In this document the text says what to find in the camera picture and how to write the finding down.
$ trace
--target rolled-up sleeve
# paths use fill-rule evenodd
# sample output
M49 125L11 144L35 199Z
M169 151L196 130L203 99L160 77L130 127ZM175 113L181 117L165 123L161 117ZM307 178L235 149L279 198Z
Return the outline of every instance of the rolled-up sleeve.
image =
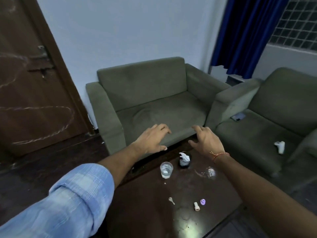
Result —
M110 172L83 164L58 180L49 196L0 227L0 237L82 237L95 234L113 198Z

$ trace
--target door frame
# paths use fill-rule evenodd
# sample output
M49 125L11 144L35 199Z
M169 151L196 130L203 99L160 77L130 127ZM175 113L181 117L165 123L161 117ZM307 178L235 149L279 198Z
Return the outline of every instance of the door frame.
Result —
M46 23L46 20L37 0L21 0L21 4L23 5L24 10L26 11L26 15L29 16L30 21L32 22L34 29L38 34L40 40L46 47L50 55L50 58L52 59L56 67L58 78L60 79L63 88L65 89L66 93L68 94L75 108L80 114L81 119L87 128L88 133L90 135L94 135L95 130L89 120L87 110L79 96L79 93L72 80L72 77L69 74L69 71L61 55L61 52L58 49L53 34L51 33L51 30L48 24Z

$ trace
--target sofa backrest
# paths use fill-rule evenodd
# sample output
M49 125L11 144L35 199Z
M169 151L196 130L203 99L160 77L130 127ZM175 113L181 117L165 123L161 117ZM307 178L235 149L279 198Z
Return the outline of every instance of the sofa backrest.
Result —
M306 136L317 128L317 77L278 68L261 84L249 109Z
M97 75L115 111L187 90L185 63L181 57L99 69Z

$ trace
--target hand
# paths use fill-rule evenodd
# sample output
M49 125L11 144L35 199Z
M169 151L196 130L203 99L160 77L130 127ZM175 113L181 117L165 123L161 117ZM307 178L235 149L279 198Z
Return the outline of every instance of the hand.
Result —
M152 128L148 128L144 131L132 144L144 154L152 154L167 150L166 146L160 145L160 142L167 133L171 134L172 132L166 124L154 124Z
M197 133L198 143L195 143L193 140L188 140L188 143L199 153L205 156L211 156L210 151L214 154L225 152L220 139L210 128L197 125L194 125L192 128Z

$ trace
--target mobile phone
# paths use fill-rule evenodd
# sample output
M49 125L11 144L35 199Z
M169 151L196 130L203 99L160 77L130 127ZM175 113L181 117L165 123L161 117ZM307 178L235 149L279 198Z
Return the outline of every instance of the mobile phone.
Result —
M244 113L237 113L236 115L233 115L231 118L234 121L238 122L238 121L240 121L240 120L245 118L245 114Z

